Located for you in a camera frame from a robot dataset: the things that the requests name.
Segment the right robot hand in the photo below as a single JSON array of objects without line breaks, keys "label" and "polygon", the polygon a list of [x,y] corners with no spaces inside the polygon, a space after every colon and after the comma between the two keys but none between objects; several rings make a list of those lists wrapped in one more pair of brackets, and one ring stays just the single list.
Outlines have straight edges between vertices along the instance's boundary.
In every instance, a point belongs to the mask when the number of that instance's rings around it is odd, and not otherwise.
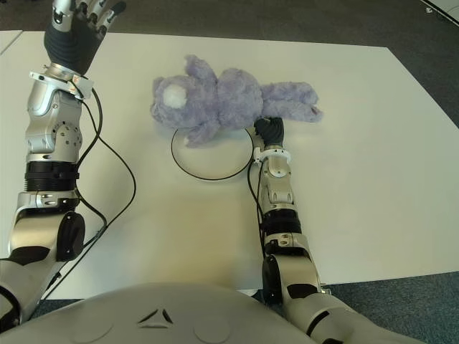
[{"label": "right robot hand", "polygon": [[282,118],[260,118],[254,123],[255,133],[261,137],[264,146],[283,147],[284,124]]}]

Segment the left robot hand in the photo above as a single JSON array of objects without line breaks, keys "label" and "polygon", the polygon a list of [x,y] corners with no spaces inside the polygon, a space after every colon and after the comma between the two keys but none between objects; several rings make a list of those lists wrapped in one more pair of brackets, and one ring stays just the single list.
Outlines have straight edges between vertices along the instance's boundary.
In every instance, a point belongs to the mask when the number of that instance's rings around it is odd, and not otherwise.
[{"label": "left robot hand", "polygon": [[50,62],[85,75],[115,19],[126,10],[119,1],[53,1],[51,23],[44,34]]}]

